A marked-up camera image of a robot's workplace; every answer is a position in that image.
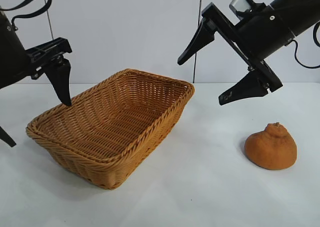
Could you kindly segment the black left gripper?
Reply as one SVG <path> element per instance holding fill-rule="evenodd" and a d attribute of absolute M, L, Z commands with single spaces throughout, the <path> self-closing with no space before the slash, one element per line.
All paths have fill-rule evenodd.
<path fill-rule="evenodd" d="M 12 85 L 27 76 L 33 80 L 46 74 L 62 104 L 71 106 L 69 88 L 71 64 L 63 57 L 71 53 L 69 41 L 58 37 L 25 49 L 16 34 L 18 29 L 0 10 L 0 87 Z"/>

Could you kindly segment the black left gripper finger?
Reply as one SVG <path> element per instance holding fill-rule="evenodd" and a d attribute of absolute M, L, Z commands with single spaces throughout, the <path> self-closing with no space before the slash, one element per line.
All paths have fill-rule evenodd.
<path fill-rule="evenodd" d="M 7 134 L 7 132 L 2 127 L 0 127 L 0 139 L 11 148 L 16 146 L 16 142 Z"/>

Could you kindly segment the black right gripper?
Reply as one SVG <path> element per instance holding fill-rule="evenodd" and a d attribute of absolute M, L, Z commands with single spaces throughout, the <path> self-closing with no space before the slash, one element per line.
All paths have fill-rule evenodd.
<path fill-rule="evenodd" d="M 238 83 L 218 97 L 221 106 L 242 99 L 264 97 L 268 94 L 267 89 L 274 92 L 283 86 L 265 62 L 268 56 L 294 38 L 277 15 L 271 20 L 271 16 L 262 11 L 259 15 L 244 18 L 233 25 L 213 3 L 207 5 L 201 15 L 206 20 L 200 21 L 190 43 L 177 59 L 177 64 L 183 65 L 197 51 L 213 42 L 216 28 L 250 70 Z"/>

